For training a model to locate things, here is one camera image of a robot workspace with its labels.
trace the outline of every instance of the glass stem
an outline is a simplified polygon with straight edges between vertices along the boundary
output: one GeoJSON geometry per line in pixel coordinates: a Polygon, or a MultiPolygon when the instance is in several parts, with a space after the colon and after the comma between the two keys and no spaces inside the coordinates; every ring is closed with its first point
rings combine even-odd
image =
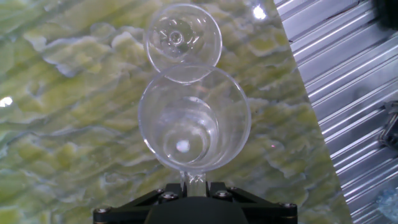
{"type": "Polygon", "coordinates": [[[187,185],[187,196],[206,197],[206,174],[193,174],[190,172],[180,172],[181,186],[187,185]]]}

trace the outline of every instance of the table surface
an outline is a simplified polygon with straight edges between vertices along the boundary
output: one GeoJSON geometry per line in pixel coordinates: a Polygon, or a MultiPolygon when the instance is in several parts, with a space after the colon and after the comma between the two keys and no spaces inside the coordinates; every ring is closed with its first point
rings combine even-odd
{"type": "MultiPolygon", "coordinates": [[[[137,127],[139,98],[155,75],[143,28],[171,2],[4,3],[2,223],[89,223],[95,207],[117,207],[178,181],[178,172],[146,148],[137,127]]],[[[217,67],[239,82],[252,111],[244,149],[208,180],[297,203],[302,223],[351,223],[275,4],[194,2],[220,26],[217,67]],[[256,19],[255,8],[265,18],[256,19]]]]}

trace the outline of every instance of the marble surface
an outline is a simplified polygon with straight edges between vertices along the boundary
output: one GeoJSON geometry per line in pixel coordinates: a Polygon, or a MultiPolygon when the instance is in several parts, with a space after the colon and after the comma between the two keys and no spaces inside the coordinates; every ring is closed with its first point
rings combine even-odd
{"type": "MultiPolygon", "coordinates": [[[[0,2],[0,223],[91,223],[95,207],[178,182],[137,127],[137,103],[155,75],[144,28],[171,2],[0,2]]],[[[208,180],[295,202],[302,223],[351,223],[274,3],[193,2],[220,26],[217,66],[252,111],[244,149],[208,180]]]]}

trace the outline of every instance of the clear glass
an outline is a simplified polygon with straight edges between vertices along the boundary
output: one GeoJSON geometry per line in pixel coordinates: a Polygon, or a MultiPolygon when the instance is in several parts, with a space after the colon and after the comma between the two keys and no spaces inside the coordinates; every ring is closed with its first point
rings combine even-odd
{"type": "MultiPolygon", "coordinates": [[[[186,173],[182,179],[192,180],[187,184],[203,185],[204,172],[225,165],[241,151],[251,114],[246,95],[226,72],[181,64],[149,83],[139,103],[138,122],[161,163],[186,173]]],[[[201,195],[200,189],[194,191],[201,195]]]]}
{"type": "Polygon", "coordinates": [[[158,71],[180,63],[215,66],[221,55],[221,32],[202,8],[172,4],[154,16],[146,33],[145,48],[158,71]]]}

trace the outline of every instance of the metal panel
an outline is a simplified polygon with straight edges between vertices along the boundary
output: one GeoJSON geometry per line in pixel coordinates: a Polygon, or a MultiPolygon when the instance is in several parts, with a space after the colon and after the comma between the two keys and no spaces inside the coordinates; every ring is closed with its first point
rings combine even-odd
{"type": "Polygon", "coordinates": [[[370,1],[275,0],[354,223],[390,223],[376,198],[398,187],[398,151],[377,141],[398,94],[398,33],[370,1]]]}

